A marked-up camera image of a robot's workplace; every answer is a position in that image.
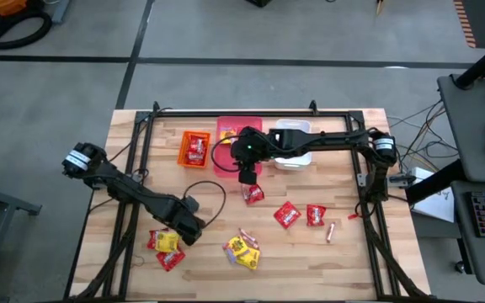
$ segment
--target black desk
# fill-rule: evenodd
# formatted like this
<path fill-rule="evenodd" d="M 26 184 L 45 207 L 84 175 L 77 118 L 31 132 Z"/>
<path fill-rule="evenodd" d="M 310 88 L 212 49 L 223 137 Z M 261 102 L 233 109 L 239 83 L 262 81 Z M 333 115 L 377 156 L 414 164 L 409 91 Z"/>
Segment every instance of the black desk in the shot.
<path fill-rule="evenodd" d="M 468 272 L 468 267 L 472 266 L 478 281 L 485 284 L 485 238 L 476 237 L 469 211 L 471 201 L 466 199 L 468 192 L 485 191 L 485 183 L 455 181 L 451 187 L 456 205 L 456 219 L 460 225 L 461 238 L 466 249 L 466 255 L 464 255 L 465 251 L 462 252 L 466 271 Z"/>
<path fill-rule="evenodd" d="M 460 159 L 409 188 L 409 202 L 446 189 L 455 180 L 485 182 L 485 79 L 468 90 L 457 88 L 450 77 L 440 77 L 437 84 Z"/>
<path fill-rule="evenodd" d="M 461 234 L 457 241 L 466 272 L 485 284 L 485 238 L 475 235 L 465 196 L 485 191 L 485 79 L 476 80 L 468 90 L 459 89 L 451 77 L 440 77 L 437 83 L 460 159 L 410 187 L 406 195 L 413 204 L 452 187 Z"/>

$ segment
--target wooden tabletop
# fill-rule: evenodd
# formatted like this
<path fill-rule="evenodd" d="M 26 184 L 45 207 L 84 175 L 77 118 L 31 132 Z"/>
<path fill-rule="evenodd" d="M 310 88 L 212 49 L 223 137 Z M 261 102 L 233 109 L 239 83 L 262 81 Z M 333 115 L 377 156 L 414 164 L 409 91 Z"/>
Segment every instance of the wooden tabletop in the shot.
<path fill-rule="evenodd" d="M 362 110 L 367 128 L 377 127 L 388 131 L 383 109 Z M 114 112 L 106 141 L 109 157 L 128 144 L 135 113 L 135 110 Z M 273 127 L 276 120 L 263 118 L 264 131 Z M 345 130 L 344 119 L 341 118 L 304 120 L 312 123 L 312 132 Z M 302 172 L 281 171 L 272 162 L 265 163 L 258 183 L 266 198 L 255 205 L 246 206 L 237 180 L 218 178 L 213 173 L 211 162 L 206 169 L 177 165 L 181 135 L 185 130 L 209 131 L 214 138 L 216 119 L 155 119 L 147 163 L 150 175 L 145 185 L 153 191 L 180 197 L 190 184 L 200 180 L 214 180 L 227 191 L 226 206 L 217 220 L 203 230 L 203 236 L 195 245 L 182 245 L 186 258 L 169 273 L 158 263 L 156 252 L 146 247 L 149 231 L 163 226 L 142 208 L 127 300 L 376 298 L 362 220 L 347 219 L 354 213 L 358 199 L 348 151 L 314 152 L 312 164 Z M 139 142 L 135 167 L 138 166 L 141 154 L 142 140 Z M 126 155 L 123 153 L 114 161 L 119 170 L 124 170 Z M 396 167 L 391 170 L 391 173 L 396 172 Z M 221 205 L 222 194 L 213 185 L 198 186 L 189 194 L 200 203 L 197 216 L 205 221 Z M 403 192 L 398 189 L 391 189 L 391 194 L 403 196 Z M 105 192 L 98 192 L 93 197 L 92 205 L 107 198 Z M 273 217 L 274 212 L 286 201 L 290 201 L 302 213 L 302 217 L 288 230 L 284 230 Z M 325 222 L 336 224 L 330 244 L 325 242 L 326 226 L 306 226 L 307 204 L 327 206 Z M 383 207 L 396 260 L 415 284 L 429 293 L 408 205 L 401 200 L 389 199 Z M 88 217 L 71 295 L 82 291 L 107 259 L 116 211 L 117 202 L 112 201 L 97 208 Z M 259 241 L 261 258 L 255 271 L 231 264 L 221 248 L 222 244 L 237 234 L 239 227 L 249 231 Z M 388 290 L 385 264 L 381 258 L 380 267 Z M 118 266 L 116 269 L 115 290 L 119 285 L 120 268 Z"/>

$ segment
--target red candy packet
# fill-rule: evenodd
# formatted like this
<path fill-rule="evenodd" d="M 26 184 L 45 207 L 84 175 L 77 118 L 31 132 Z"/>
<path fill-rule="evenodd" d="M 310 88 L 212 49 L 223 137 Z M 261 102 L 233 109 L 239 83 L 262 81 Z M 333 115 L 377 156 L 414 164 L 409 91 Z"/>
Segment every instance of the red candy packet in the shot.
<path fill-rule="evenodd" d="M 324 226 L 323 216 L 327 208 L 319 205 L 307 205 L 306 206 L 306 222 L 307 226 Z"/>
<path fill-rule="evenodd" d="M 265 193 L 257 184 L 250 186 L 242 185 L 241 189 L 242 197 L 246 201 L 247 205 L 252 205 L 262 199 L 265 199 Z"/>
<path fill-rule="evenodd" d="M 285 202 L 279 210 L 274 213 L 276 220 L 288 229 L 301 216 L 301 212 L 289 201 Z"/>
<path fill-rule="evenodd" d="M 178 247 L 174 252 L 159 252 L 157 253 L 158 262 L 164 267 L 164 269 L 168 272 L 172 270 L 177 264 L 183 261 L 186 255 L 181 250 L 181 247 Z"/>
<path fill-rule="evenodd" d="M 149 231 L 149 235 L 151 235 L 151 239 L 149 239 L 149 242 L 147 243 L 147 248 L 155 249 L 155 246 L 157 245 L 157 234 L 159 231 L 169 231 L 169 229 L 163 228 L 161 230 Z"/>
<path fill-rule="evenodd" d="M 187 164 L 203 165 L 206 150 L 204 141 L 200 136 L 190 136 L 190 145 L 186 153 Z"/>

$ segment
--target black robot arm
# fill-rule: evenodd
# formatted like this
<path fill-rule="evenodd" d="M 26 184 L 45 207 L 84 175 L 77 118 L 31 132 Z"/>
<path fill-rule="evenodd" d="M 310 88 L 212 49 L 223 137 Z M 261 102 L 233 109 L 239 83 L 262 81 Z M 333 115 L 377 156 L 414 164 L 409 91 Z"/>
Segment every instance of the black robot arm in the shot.
<path fill-rule="evenodd" d="M 78 143 L 63 161 L 63 174 L 78 178 L 92 189 L 107 188 L 108 195 L 119 202 L 138 201 L 155 218 L 181 235 L 192 245 L 201 236 L 205 223 L 194 213 L 200 205 L 190 196 L 182 199 L 172 194 L 158 194 L 141 185 L 111 164 L 105 151 L 93 144 Z"/>
<path fill-rule="evenodd" d="M 231 154 L 239 166 L 239 182 L 256 184 L 255 163 L 272 158 L 299 157 L 307 152 L 355 149 L 371 165 L 366 179 L 365 201 L 380 202 L 387 197 L 386 174 L 396 163 L 395 139 L 377 129 L 353 132 L 320 132 L 271 129 L 268 134 L 252 127 L 241 130 Z"/>

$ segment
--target gray floor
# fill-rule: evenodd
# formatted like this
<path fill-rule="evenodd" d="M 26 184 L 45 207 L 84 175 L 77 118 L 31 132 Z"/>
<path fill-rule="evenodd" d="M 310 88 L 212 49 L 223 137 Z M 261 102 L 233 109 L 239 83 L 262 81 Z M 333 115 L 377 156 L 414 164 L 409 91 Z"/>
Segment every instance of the gray floor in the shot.
<path fill-rule="evenodd" d="M 45 39 L 0 54 L 129 56 L 146 2 L 74 1 L 67 22 Z M 11 37 L 36 25 L 21 24 Z M 451 0 L 388 0 L 377 19 L 373 0 L 274 0 L 265 9 L 243 0 L 157 0 L 141 48 L 149 57 L 333 61 L 472 62 L 484 53 L 466 46 Z M 37 218 L 17 216 L 0 255 L 0 295 L 12 302 L 63 294 L 90 191 L 61 175 L 61 160 L 78 141 L 104 144 L 125 69 L 0 62 L 0 190 L 44 206 Z M 150 109 L 155 100 L 177 109 L 301 108 L 315 99 L 322 108 L 383 107 L 405 117 L 438 101 L 435 80 L 451 72 L 461 71 L 138 64 L 125 108 Z M 445 116 L 434 129 L 453 142 Z M 392 131 L 407 145 L 418 129 Z M 455 241 L 421 239 L 420 247 L 434 295 L 485 300 L 485 286 L 451 270 Z"/>

